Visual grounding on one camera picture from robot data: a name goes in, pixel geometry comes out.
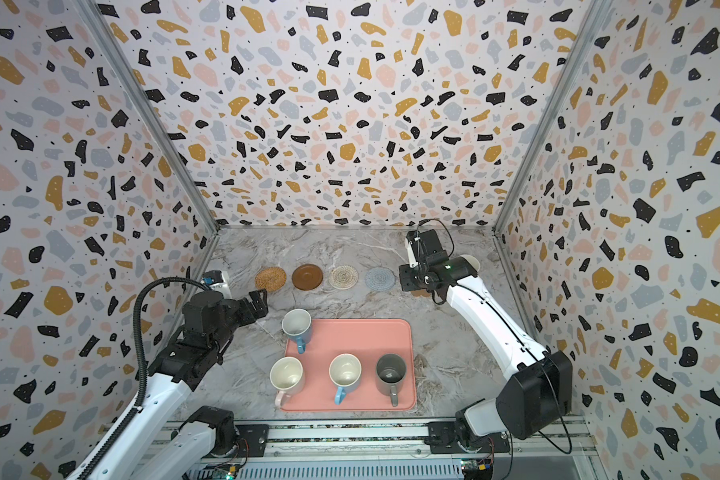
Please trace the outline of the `blue grey woven coaster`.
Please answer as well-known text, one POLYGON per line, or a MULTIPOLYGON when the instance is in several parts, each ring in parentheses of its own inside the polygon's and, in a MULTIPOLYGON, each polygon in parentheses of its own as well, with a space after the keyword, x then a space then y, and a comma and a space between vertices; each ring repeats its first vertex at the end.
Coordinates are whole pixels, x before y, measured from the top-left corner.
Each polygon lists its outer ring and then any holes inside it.
POLYGON ((374 292, 385 292, 394 287, 396 277, 388 268, 374 267, 366 272, 364 281, 369 290, 374 292))

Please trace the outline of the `woven rattan coaster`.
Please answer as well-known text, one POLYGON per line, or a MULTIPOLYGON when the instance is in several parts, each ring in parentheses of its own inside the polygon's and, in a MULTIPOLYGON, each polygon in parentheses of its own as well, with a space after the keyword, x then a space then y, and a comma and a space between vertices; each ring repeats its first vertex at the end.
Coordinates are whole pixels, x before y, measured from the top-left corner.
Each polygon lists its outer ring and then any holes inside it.
POLYGON ((268 293, 281 289, 287 281, 287 274, 280 267, 267 267, 262 269, 255 276, 257 289, 265 289, 268 293))

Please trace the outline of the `grey mug blue handle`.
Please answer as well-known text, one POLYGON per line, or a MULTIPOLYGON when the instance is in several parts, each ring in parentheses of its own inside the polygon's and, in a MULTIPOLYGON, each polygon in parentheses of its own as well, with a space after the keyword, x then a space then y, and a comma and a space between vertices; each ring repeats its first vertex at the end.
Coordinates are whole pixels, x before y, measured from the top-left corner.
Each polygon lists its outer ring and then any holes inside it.
POLYGON ((299 354, 304 354, 312 339, 312 316, 304 309, 294 309, 285 314, 281 327, 286 336, 297 345, 299 354))

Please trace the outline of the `beige braided round coaster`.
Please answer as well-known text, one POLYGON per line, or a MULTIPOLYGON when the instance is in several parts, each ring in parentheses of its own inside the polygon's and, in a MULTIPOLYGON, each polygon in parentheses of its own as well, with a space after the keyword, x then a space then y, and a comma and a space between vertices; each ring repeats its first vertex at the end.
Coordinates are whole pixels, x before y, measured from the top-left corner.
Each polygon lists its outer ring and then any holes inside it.
POLYGON ((359 280, 358 271, 350 265, 335 267, 329 275, 330 285, 337 290, 348 290, 359 280))

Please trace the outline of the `dark brown wooden coaster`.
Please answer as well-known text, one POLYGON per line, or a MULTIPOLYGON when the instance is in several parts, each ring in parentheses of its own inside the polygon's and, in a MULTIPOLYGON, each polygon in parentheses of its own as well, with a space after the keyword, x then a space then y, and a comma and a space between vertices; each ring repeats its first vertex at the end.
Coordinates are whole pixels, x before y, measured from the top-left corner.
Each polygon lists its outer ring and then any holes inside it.
POLYGON ((302 291, 310 291, 319 287, 324 279, 322 269, 315 264, 303 264, 298 266, 291 275, 295 288, 302 291))

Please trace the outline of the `dark grey mug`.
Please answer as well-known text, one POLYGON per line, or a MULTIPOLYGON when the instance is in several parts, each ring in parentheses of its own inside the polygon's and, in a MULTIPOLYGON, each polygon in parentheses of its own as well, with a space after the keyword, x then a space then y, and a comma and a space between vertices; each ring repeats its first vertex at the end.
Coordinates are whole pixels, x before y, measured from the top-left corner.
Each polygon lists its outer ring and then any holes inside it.
POLYGON ((407 374, 404 359, 393 353, 382 355, 376 363, 376 388, 387 397, 393 407, 399 405, 402 383, 407 374))

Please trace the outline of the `light green mug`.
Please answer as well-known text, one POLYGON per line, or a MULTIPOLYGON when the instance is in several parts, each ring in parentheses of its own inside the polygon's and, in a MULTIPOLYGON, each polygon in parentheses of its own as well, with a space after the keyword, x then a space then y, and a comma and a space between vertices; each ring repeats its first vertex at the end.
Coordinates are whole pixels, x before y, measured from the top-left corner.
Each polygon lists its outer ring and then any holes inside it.
POLYGON ((481 264, 480 264, 480 261, 476 257, 469 255, 469 254, 462 254, 461 257, 464 260, 466 260, 476 272, 480 271, 481 264))

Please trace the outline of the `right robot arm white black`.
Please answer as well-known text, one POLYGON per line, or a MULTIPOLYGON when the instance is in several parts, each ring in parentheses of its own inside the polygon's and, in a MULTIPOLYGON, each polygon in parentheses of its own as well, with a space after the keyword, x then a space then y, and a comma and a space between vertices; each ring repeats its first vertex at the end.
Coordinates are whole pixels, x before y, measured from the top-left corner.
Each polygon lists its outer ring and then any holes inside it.
POLYGON ((407 248, 399 267, 404 291, 424 289, 455 309, 487 346, 505 384, 497 397, 457 412, 454 435, 465 451, 507 432, 524 440, 570 412, 573 367, 562 351, 551 352, 531 338, 498 304, 473 265, 443 251, 425 255, 407 248))

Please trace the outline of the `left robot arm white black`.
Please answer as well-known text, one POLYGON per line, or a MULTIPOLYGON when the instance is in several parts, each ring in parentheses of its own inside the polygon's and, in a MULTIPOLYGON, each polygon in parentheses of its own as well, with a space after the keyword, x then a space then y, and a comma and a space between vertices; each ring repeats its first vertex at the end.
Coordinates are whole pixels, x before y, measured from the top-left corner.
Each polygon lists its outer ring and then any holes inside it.
POLYGON ((196 410, 164 447, 140 463, 166 422, 212 367, 223 363, 235 331, 268 314, 268 292, 232 300, 205 290, 183 307, 183 332, 148 367, 140 367, 139 390, 127 411, 71 479, 180 479, 202 457, 226 456, 239 447, 234 414, 217 407, 196 410))

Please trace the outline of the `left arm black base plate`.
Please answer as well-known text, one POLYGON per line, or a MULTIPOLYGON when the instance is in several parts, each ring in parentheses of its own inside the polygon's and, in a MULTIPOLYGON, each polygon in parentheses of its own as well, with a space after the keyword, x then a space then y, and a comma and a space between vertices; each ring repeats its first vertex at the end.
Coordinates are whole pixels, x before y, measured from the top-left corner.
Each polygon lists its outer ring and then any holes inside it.
POLYGON ((181 446, 194 446, 197 442, 207 446, 202 451, 203 457, 246 459, 264 455, 269 431, 268 424, 194 421, 180 427, 173 439, 181 446))

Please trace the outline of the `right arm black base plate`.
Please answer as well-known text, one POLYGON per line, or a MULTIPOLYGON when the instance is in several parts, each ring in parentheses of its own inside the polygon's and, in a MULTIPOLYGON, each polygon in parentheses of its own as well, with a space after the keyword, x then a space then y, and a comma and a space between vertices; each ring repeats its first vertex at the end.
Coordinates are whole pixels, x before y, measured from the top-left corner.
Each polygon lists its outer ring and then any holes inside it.
POLYGON ((502 433, 475 435, 464 420, 433 421, 427 424, 424 443, 433 454, 508 453, 510 442, 502 433))

